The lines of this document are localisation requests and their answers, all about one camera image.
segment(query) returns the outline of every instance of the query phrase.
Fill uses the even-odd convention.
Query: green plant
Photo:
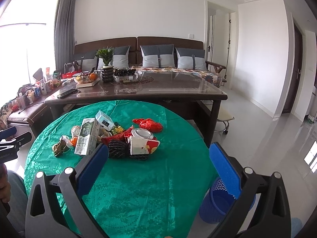
[[[100,48],[96,56],[103,60],[105,66],[108,66],[114,56],[115,49],[113,47]]]

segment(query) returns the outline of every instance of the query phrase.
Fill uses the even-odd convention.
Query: door handle
[[[298,80],[298,76],[301,75],[301,72],[302,72],[301,70],[298,70],[298,71],[297,71],[297,77],[296,77],[297,80]]]

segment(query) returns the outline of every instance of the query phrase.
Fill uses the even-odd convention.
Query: curtain
[[[74,51],[75,0],[60,0],[55,25],[56,69],[72,61]]]

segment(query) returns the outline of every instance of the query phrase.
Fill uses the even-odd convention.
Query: black vase
[[[101,68],[101,75],[102,75],[102,81],[103,82],[112,82],[114,77],[114,67],[112,65],[104,66]]]

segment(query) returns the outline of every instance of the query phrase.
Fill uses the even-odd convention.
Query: red plastic bag
[[[159,122],[153,121],[151,118],[133,119],[132,122],[138,124],[140,128],[146,129],[150,132],[161,132],[163,130],[163,125]]]
[[[118,133],[118,134],[113,135],[113,136],[111,136],[111,137],[101,138],[101,142],[102,142],[103,144],[108,145],[111,140],[121,140],[121,141],[125,141],[125,136],[132,136],[132,134],[131,134],[132,129],[134,129],[134,126],[133,126],[133,125],[132,125],[129,129],[127,129],[126,131],[124,131],[124,132]]]

